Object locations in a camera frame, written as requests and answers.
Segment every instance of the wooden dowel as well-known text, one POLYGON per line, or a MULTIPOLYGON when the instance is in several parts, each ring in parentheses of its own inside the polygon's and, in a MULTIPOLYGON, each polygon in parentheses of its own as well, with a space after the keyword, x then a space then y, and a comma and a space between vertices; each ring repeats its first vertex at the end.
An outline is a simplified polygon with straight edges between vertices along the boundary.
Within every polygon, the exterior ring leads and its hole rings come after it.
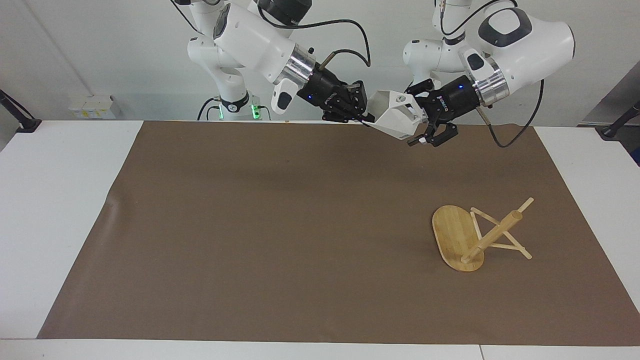
POLYGON ((483 211, 480 211, 480 210, 478 210, 476 208, 471 208, 471 212, 480 215, 481 217, 483 217, 484 219, 486 219, 489 222, 493 222, 495 225, 500 224, 500 222, 498 220, 494 219, 493 217, 491 217, 491 215, 489 215, 489 214, 487 214, 487 213, 485 213, 483 211))
POLYGON ((504 233, 504 236, 507 237, 507 239, 509 239, 509 241, 511 241, 513 243, 513 245, 515 245, 516 249, 518 251, 520 251, 522 253, 522 255, 524 255, 525 258, 527 258, 527 260, 531 260, 533 259, 533 256, 531 256, 531 253, 529 253, 524 246, 522 246, 518 240, 516 240, 516 238, 513 237, 513 235, 511 235, 511 233, 506 232, 504 233))
POLYGON ((493 244, 502 236, 502 234, 506 231, 509 231, 515 224, 517 224, 520 220, 522 220, 522 213, 519 211, 512 211, 507 216, 505 216, 499 225, 496 225, 489 231, 483 238, 480 239, 478 244, 471 249, 471 251, 462 257, 462 263, 468 264, 471 259, 478 256, 482 251, 489 247, 489 245, 493 244))
POLYGON ((489 247, 497 247, 498 249, 518 250, 518 251, 520 251, 520 249, 518 249, 518 247, 516 245, 493 243, 493 244, 489 245, 489 247))
POLYGON ((474 228, 476 229, 476 235, 478 237, 478 240, 480 240, 482 238, 482 233, 480 232, 480 227, 478 226, 478 219, 476 218, 476 213, 474 213, 473 211, 471 211, 471 220, 473 220, 473 222, 474 222, 474 228))
POLYGON ((529 207, 529 205, 531 205, 532 202, 533 202, 533 198, 532 197, 528 198, 527 201, 525 201, 524 204, 520 206, 520 209, 518 209, 518 211, 523 213, 529 207))

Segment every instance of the table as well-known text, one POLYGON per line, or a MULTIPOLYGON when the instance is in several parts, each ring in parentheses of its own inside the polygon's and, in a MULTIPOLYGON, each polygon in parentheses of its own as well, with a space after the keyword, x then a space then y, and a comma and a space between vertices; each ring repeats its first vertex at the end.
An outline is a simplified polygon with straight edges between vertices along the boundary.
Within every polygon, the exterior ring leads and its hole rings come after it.
MULTIPOLYGON (((47 121, 0 152, 0 358, 601 359, 640 347, 503 347, 34 340, 91 230, 142 121, 47 121)), ((589 128, 537 127, 578 206, 640 309, 640 169, 589 128)))

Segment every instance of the black cable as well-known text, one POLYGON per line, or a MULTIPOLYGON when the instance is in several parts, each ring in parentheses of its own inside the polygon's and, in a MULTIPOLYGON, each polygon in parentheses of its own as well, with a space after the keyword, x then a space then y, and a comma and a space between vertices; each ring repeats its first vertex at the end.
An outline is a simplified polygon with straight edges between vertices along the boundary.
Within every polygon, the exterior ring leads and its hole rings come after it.
POLYGON ((176 10, 178 10, 178 12, 180 13, 180 15, 182 15, 182 17, 184 18, 184 20, 186 20, 186 21, 189 23, 189 26, 191 26, 191 29, 193 29, 193 31, 197 32, 198 34, 200 34, 200 35, 203 35, 203 36, 204 36, 204 34, 203 34, 203 33, 201 33, 198 29, 196 29, 196 27, 191 23, 191 21, 189 20, 189 18, 187 18, 187 16, 182 12, 182 10, 180 10, 180 8, 178 7, 178 5, 176 5, 176 4, 173 2, 173 0, 169 0, 169 1, 171 1, 171 4, 173 4, 173 7, 175 7, 175 9, 176 9, 176 10))
POLYGON ((362 27, 362 25, 357 23, 357 21, 354 21, 354 20, 351 20, 351 19, 337 19, 337 20, 322 21, 322 22, 316 22, 314 24, 305 24, 305 25, 280 25, 280 24, 276 24, 276 23, 270 21, 269 19, 267 19, 267 17, 264 15, 264 12, 262 11, 262 8, 258 7, 258 12, 260 13, 260 16, 262 17, 263 20, 265 20, 271 26, 273 26, 275 28, 278 28, 278 29, 297 30, 297 29, 317 28, 318 26, 340 24, 340 23, 353 24, 356 27, 358 27, 358 29, 360 29, 360 32, 362 33, 362 38, 364 39, 365 48, 367 49, 367 57, 365 58, 359 52, 354 51, 354 50, 350 50, 350 49, 339 49, 339 50, 336 50, 336 51, 334 51, 332 53, 333 53, 333 55, 343 54, 343 53, 353 54, 353 55, 359 57, 365 63, 365 65, 367 65, 367 67, 371 67, 371 50, 369 49, 369 39, 367 38, 367 33, 364 31, 364 28, 362 27))
POLYGON ((513 143, 515 143, 516 140, 518 140, 520 135, 522 135, 525 132, 525 130, 527 130, 529 125, 531 125, 531 123, 533 122, 533 119, 535 119, 535 117, 536 117, 536 114, 538 114, 538 110, 540 109, 540 104, 542 103, 542 95, 544 94, 544 92, 545 92, 545 80, 542 79, 542 80, 540 80, 540 96, 538 97, 538 103, 536 104, 536 109, 533 111, 533 114, 531 114, 531 118, 529 119, 527 124, 522 128, 522 130, 520 130, 520 132, 516 135, 516 137, 514 137, 513 140, 510 141, 507 145, 502 145, 498 141, 498 138, 497 138, 497 136, 495 136, 495 132, 493 131, 493 126, 491 124, 487 124, 487 126, 489 127, 489 132, 491 132, 491 137, 493 138, 493 141, 495 142, 496 145, 498 145, 499 147, 505 149, 505 148, 513 145, 513 143))
MULTIPOLYGON (((449 35, 453 35, 456 33, 456 31, 460 30, 469 20, 471 20, 471 18, 473 18, 474 16, 476 16, 479 12, 481 12, 484 8, 486 8, 487 6, 497 3, 498 1, 503 1, 503 0, 491 0, 488 3, 480 6, 476 11, 474 11, 471 15, 469 15, 454 31, 448 33, 446 31, 444 31, 444 11, 440 12, 440 31, 442 31, 442 33, 444 34, 444 36, 448 37, 449 35)), ((516 0, 510 0, 513 5, 515 7, 518 7, 518 2, 516 0)))
POLYGON ((32 118, 33 120, 35 120, 36 118, 33 117, 33 115, 29 112, 29 110, 27 110, 21 103, 19 103, 16 99, 14 99, 13 97, 11 97, 11 95, 7 94, 6 92, 2 92, 4 94, 4 96, 6 96, 7 99, 9 99, 9 101, 11 101, 14 105, 16 105, 18 108, 20 108, 22 111, 24 111, 27 115, 29 115, 30 118, 32 118))
POLYGON ((209 121, 209 112, 211 111, 211 109, 218 109, 220 110, 220 107, 215 105, 215 106, 211 106, 209 109, 207 109, 207 121, 209 121))
POLYGON ((267 109, 267 114, 269 114, 269 121, 271 121, 271 111, 267 106, 258 106, 258 109, 267 109))
POLYGON ((200 108, 200 112, 198 113, 198 117, 196 118, 196 121, 200 121, 200 117, 202 116, 202 113, 204 112, 204 108, 207 107, 207 105, 209 105, 210 102, 215 101, 216 98, 212 97, 209 100, 205 101, 204 104, 202 105, 202 107, 200 108))

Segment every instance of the wooden object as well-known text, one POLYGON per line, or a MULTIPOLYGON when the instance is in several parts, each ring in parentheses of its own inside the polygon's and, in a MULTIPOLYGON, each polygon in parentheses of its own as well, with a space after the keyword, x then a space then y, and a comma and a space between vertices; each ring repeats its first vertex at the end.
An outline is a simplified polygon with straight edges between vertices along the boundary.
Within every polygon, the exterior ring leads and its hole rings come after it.
POLYGON ((469 212, 453 205, 442 206, 433 214, 431 221, 440 255, 447 265, 458 271, 476 271, 484 263, 480 254, 468 263, 462 257, 478 244, 479 238, 469 212))
POLYGON ((436 242, 442 259, 455 270, 476 271, 484 263, 484 251, 488 247, 517 250, 527 259, 531 254, 509 233, 509 230, 522 220, 522 213, 533 202, 529 198, 520 208, 510 212, 500 222, 490 215, 471 208, 471 212, 457 206, 447 205, 436 210, 432 224, 436 242), (495 226, 482 236, 476 215, 487 219, 495 226), (495 243, 504 235, 512 245, 495 243))

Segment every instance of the green light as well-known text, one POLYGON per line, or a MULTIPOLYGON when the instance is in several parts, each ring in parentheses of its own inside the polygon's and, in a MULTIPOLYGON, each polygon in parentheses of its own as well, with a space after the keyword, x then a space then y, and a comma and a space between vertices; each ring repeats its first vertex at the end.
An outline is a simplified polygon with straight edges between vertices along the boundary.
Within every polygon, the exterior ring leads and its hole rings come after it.
POLYGON ((253 118, 254 119, 259 119, 260 118, 260 108, 258 108, 256 105, 251 105, 251 110, 253 110, 253 118))

